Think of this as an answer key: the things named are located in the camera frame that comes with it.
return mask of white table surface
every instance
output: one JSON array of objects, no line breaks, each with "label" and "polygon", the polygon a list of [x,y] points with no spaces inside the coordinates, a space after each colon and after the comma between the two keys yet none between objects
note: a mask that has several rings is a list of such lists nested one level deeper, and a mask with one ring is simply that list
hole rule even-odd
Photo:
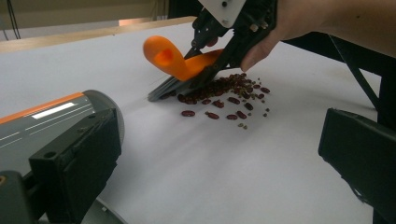
[{"label": "white table surface", "polygon": [[[242,106],[147,101],[167,78],[143,56],[151,35],[168,37],[184,54],[193,30],[187,23],[0,54],[0,117],[76,91],[110,96],[126,134],[100,197],[131,224],[372,223],[372,208],[318,155],[327,108],[376,117],[344,64],[279,44],[247,73],[271,93],[265,104],[253,103],[244,130],[241,120],[224,118]],[[379,77],[364,74],[378,90]],[[181,117],[185,109],[197,115]],[[222,118],[209,119],[206,110]]]}]

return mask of orange plastic part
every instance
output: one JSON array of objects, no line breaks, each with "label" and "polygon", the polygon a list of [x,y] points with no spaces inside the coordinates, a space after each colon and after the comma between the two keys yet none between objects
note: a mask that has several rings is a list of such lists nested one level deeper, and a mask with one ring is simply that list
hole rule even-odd
[{"label": "orange plastic part", "polygon": [[220,56],[222,49],[185,60],[180,50],[170,40],[154,35],[145,41],[143,52],[146,59],[160,70],[180,81],[186,81],[197,76],[206,66],[213,64]]},{"label": "orange plastic part", "polygon": [[80,96],[83,96],[83,95],[84,94],[81,93],[81,92],[76,92],[76,93],[73,93],[71,95],[59,98],[57,100],[47,102],[47,103],[45,103],[43,105],[37,105],[37,106],[32,107],[30,109],[23,110],[21,112],[18,112],[18,113],[15,113],[15,114],[0,118],[0,124],[6,123],[6,122],[9,122],[9,121],[12,121],[14,119],[21,118],[21,117],[25,117],[25,116],[28,116],[28,115],[31,115],[31,114],[34,114],[34,113],[36,113],[38,111],[47,109],[47,108],[52,107],[54,105],[58,105],[58,104],[61,104],[61,103],[76,99],[76,98],[78,98]]}]

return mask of human hand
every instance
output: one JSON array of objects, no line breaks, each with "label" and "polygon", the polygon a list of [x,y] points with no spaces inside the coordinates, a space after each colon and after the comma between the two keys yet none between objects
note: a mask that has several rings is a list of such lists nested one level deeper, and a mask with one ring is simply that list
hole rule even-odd
[{"label": "human hand", "polygon": [[278,0],[276,28],[261,42],[250,49],[241,62],[246,72],[254,64],[266,58],[281,40],[292,39],[316,31],[324,22],[327,2],[316,0]]}]

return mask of cable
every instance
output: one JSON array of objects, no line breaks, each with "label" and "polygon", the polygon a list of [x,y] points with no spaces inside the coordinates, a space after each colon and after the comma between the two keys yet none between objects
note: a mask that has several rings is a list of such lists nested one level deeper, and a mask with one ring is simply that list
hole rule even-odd
[{"label": "cable", "polygon": [[386,123],[389,124],[390,127],[395,129],[396,124],[394,123],[393,119],[390,118],[388,111],[385,110],[383,106],[379,103],[379,99],[376,96],[373,89],[371,88],[370,84],[367,82],[366,78],[361,73],[359,67],[356,64],[354,64],[352,57],[350,57],[350,55],[347,53],[346,41],[331,35],[329,35],[329,37],[330,40],[334,43],[334,46],[337,49],[338,53],[340,54],[341,58],[343,59],[344,63],[348,66],[353,77],[358,81],[363,91],[369,97],[376,111],[382,114],[382,117],[384,118]]},{"label": "cable", "polygon": [[10,0],[7,0],[8,6],[8,14],[9,18],[11,19],[12,29],[14,30],[15,37],[17,39],[21,39],[20,31],[18,29],[17,20],[15,19],[14,9],[12,8],[12,4]]}]

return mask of screw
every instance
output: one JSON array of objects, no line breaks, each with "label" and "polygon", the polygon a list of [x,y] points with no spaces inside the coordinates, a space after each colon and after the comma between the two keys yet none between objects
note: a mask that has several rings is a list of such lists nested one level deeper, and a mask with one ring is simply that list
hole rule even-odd
[{"label": "screw", "polygon": [[259,26],[253,23],[250,25],[250,30],[253,32],[257,32],[259,30]]},{"label": "screw", "polygon": [[268,23],[267,22],[263,22],[262,23],[262,29],[267,29],[268,28]]}]

